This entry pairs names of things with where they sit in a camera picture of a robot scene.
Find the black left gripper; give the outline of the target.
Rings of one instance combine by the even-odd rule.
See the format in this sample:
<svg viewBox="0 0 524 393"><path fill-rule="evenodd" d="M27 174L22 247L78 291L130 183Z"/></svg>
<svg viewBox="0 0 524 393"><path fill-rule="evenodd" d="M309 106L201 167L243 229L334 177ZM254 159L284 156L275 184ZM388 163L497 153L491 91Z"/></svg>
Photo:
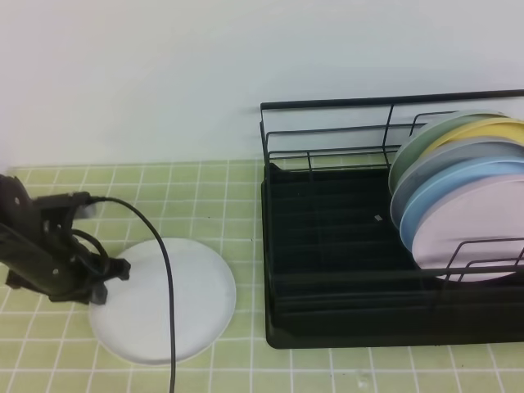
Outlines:
<svg viewBox="0 0 524 393"><path fill-rule="evenodd" d="M104 282L90 287L90 276L80 266L71 228L43 228L33 197L17 177L1 177L1 262L9 273L6 284L48 296L54 302L75 301L104 305ZM102 281L129 280L130 263L121 258L101 258Z"/></svg>

